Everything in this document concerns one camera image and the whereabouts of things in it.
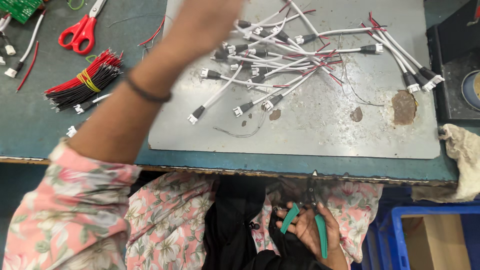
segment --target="red scissors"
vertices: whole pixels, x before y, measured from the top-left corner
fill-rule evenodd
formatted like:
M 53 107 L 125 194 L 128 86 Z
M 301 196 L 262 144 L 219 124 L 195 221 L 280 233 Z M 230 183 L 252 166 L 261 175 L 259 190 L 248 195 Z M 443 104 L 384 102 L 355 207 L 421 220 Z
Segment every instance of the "red scissors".
M 97 0 L 90 10 L 90 14 L 85 14 L 81 21 L 65 29 L 65 31 L 60 34 L 59 44 L 66 49 L 73 49 L 73 51 L 79 54 L 88 54 L 95 45 L 95 17 L 100 13 L 106 1 L 107 0 Z M 68 44 L 65 44 L 65 38 L 70 34 L 73 34 L 72 40 Z M 80 50 L 80 45 L 85 40 L 88 40 L 88 46 L 84 50 Z

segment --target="blue workbench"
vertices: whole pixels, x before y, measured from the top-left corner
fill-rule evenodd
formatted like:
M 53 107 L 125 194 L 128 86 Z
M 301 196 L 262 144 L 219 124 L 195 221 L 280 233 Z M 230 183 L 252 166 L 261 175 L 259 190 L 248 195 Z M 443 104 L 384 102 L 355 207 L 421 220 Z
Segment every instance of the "blue workbench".
M 51 1 L 37 39 L 40 42 L 36 64 L 19 93 L 15 90 L 30 64 L 33 54 L 26 61 L 16 79 L 3 72 L 13 65 L 28 45 L 38 14 L 26 25 L 12 22 L 7 34 L 18 55 L 7 57 L 7 66 L 0 66 L 0 156 L 46 159 L 67 129 L 88 118 L 89 113 L 77 115 L 68 110 L 55 113 L 42 93 L 50 87 L 74 78 L 89 64 L 84 56 L 63 49 L 58 36 L 68 26 L 77 23 L 88 13 L 94 0 L 72 11 L 64 1 Z M 107 48 L 124 51 L 124 65 L 132 67 L 142 58 L 137 44 L 147 40 L 158 28 L 165 12 L 166 1 L 115 1 L 106 3 L 98 17 L 95 30 L 96 45 L 92 54 Z M 158 16 L 145 16 L 105 27 L 135 15 L 158 12 Z M 480 133 L 479 128 L 469 130 Z M 9 162 L 46 161 L 2 159 Z M 455 184 L 458 171 L 453 160 L 442 154 L 433 160 L 405 160 L 382 158 L 347 158 L 294 155 L 264 155 L 218 152 L 150 150 L 145 141 L 136 164 L 150 165 L 152 170 L 193 170 L 197 172 L 245 173 L 251 175 L 284 175 L 305 177 L 314 170 L 324 178 L 351 179 L 369 182 L 397 182 L 410 184 Z

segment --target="green circuit board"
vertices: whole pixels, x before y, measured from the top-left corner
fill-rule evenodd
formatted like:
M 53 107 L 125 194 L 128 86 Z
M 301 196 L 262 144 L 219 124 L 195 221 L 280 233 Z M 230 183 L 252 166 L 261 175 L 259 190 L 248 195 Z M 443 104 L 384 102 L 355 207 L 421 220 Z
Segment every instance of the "green circuit board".
M 42 3 L 43 0 L 0 0 L 0 10 L 24 24 Z

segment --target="black bracelet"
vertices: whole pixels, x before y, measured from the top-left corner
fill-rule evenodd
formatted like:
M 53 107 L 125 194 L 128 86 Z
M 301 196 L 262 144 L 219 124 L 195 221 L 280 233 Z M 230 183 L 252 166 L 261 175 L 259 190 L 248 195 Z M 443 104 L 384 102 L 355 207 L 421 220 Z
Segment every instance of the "black bracelet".
M 169 93 L 168 96 L 164 98 L 159 98 L 156 97 L 142 89 L 140 89 L 132 80 L 130 77 L 127 75 L 125 77 L 125 82 L 130 86 L 130 88 L 135 91 L 139 96 L 141 96 L 143 99 L 151 101 L 151 102 L 157 102 L 157 103 L 165 103 L 168 102 L 172 98 L 172 94 Z

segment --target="black cloth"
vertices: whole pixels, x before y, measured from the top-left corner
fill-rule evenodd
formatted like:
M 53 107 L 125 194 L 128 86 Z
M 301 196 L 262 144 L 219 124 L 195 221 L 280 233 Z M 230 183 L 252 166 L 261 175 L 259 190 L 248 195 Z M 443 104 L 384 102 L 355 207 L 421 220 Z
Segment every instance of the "black cloth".
M 331 270 L 292 233 L 281 233 L 272 214 L 269 233 L 281 256 L 273 250 L 257 254 L 252 238 L 252 219 L 265 201 L 265 185 L 255 178 L 221 181 L 215 203 L 205 215 L 202 270 Z

